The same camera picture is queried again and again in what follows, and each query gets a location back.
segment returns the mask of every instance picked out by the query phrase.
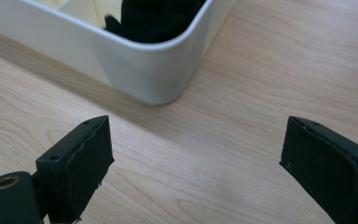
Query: wooden table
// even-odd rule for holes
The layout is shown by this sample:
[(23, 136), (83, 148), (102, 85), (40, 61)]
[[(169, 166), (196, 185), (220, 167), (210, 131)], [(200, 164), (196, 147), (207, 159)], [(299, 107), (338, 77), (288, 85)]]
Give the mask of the wooden table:
[(358, 1), (238, 0), (161, 106), (0, 35), (0, 175), (101, 115), (116, 162), (82, 223), (333, 223), (278, 162), (290, 115), (358, 143)]

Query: white bin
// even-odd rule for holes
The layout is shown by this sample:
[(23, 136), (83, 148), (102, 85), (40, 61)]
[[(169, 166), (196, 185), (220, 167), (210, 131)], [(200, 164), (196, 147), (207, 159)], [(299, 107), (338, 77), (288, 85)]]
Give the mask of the white bin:
[(236, 0), (206, 0), (176, 38), (142, 44), (111, 34), (122, 0), (0, 0), (0, 34), (149, 104), (178, 97)]

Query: storage box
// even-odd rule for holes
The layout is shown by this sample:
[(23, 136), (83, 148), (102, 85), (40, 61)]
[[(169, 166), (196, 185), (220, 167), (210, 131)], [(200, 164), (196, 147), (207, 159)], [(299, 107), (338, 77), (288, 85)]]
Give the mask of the storage box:
[(190, 26), (157, 44), (104, 29), (122, 0), (0, 0), (0, 34), (149, 104), (178, 97), (236, 0), (206, 0)]

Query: wood grain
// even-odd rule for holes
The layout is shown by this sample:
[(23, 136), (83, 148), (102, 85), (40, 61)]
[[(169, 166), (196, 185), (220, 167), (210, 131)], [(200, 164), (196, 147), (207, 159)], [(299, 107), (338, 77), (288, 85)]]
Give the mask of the wood grain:
[(333, 223), (278, 162), (290, 115), (358, 143), (358, 1), (238, 0), (162, 106), (0, 35), (0, 175), (104, 114), (116, 162), (84, 223)]

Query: wooden surface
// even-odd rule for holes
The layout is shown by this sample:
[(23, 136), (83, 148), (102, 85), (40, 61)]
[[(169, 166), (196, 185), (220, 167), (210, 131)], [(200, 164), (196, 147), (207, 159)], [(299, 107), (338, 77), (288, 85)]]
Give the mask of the wooden surface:
[(290, 115), (358, 143), (358, 1), (238, 0), (162, 106), (0, 36), (0, 175), (105, 114), (116, 162), (81, 223), (333, 223), (278, 162)]

